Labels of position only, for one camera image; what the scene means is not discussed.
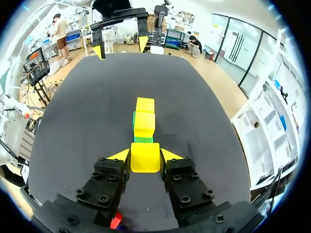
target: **yellow cube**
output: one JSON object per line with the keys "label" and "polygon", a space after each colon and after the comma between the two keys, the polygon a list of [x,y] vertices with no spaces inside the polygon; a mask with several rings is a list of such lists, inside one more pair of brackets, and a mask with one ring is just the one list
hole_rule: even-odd
{"label": "yellow cube", "polygon": [[154,113],[136,112],[134,122],[134,137],[152,138],[156,129]]}
{"label": "yellow cube", "polygon": [[136,112],[155,113],[155,100],[148,98],[137,98]]}
{"label": "yellow cube", "polygon": [[131,170],[138,173],[155,173],[160,170],[160,144],[132,143]]}

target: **white cabinet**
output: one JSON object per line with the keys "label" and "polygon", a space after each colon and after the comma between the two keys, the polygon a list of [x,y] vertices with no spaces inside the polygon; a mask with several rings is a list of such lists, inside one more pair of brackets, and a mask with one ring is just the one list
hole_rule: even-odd
{"label": "white cabinet", "polygon": [[[270,66],[271,71],[260,77],[247,103],[231,120],[245,153],[251,190],[269,185],[280,168],[281,178],[291,173],[301,154],[303,138],[299,137],[304,129],[297,126],[296,118],[305,122],[307,117],[302,79],[297,78],[282,51],[275,54],[275,60],[276,67]],[[274,72],[272,80],[268,78],[270,72]],[[288,90],[287,102],[277,83]],[[293,102],[298,105],[296,109],[290,106]]]}

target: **door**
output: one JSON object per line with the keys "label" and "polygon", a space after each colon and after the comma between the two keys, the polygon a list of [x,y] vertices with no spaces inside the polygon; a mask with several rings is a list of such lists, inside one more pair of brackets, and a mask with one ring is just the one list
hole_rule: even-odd
{"label": "door", "polygon": [[239,84],[255,56],[261,30],[240,20],[230,19],[227,33],[216,63]]}

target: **red object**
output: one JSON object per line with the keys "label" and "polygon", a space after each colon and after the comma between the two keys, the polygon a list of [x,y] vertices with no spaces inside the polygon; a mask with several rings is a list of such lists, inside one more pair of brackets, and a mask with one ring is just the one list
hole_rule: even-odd
{"label": "red object", "polygon": [[215,55],[215,53],[213,52],[213,54],[212,54],[211,57],[209,58],[211,61],[213,60],[214,55]]}
{"label": "red object", "polygon": [[111,221],[110,228],[111,229],[116,229],[118,225],[120,224],[123,216],[120,213],[117,213],[115,218]]}

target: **black cloth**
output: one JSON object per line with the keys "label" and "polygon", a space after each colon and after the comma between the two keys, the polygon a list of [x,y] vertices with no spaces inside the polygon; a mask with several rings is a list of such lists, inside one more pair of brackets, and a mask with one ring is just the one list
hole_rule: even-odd
{"label": "black cloth", "polygon": [[[154,141],[196,163],[216,205],[250,201],[238,138],[215,94],[183,58],[151,53],[83,58],[45,110],[31,154],[29,190],[41,203],[76,201],[100,157],[131,147],[137,97],[155,99]],[[118,211],[136,231],[177,227],[160,173],[131,173]]]}
{"label": "black cloth", "polygon": [[199,46],[199,50],[200,50],[200,53],[202,53],[202,45],[201,45],[201,42],[196,40],[195,42],[192,42],[194,45],[198,45]]}

